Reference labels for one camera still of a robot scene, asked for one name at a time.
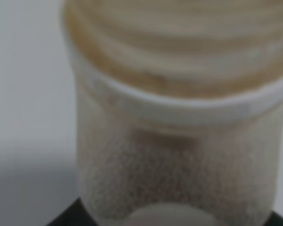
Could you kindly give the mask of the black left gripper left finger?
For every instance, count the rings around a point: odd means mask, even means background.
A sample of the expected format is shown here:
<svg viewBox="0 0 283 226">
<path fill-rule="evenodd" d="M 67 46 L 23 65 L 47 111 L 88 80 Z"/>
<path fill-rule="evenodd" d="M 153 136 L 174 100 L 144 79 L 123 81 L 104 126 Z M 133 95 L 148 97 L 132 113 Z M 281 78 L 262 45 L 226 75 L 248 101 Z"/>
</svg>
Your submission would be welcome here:
<svg viewBox="0 0 283 226">
<path fill-rule="evenodd" d="M 92 226 L 92 219 L 85 211 L 81 199 L 77 199 L 48 226 Z"/>
</svg>

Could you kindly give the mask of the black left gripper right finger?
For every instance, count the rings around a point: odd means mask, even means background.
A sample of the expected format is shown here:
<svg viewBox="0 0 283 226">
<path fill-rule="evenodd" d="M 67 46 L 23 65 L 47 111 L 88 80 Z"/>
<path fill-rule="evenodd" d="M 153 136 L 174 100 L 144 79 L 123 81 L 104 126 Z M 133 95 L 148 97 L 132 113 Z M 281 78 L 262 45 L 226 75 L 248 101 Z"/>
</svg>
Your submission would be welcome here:
<svg viewBox="0 0 283 226">
<path fill-rule="evenodd" d="M 283 226 L 283 216 L 273 211 L 266 222 L 266 226 Z"/>
</svg>

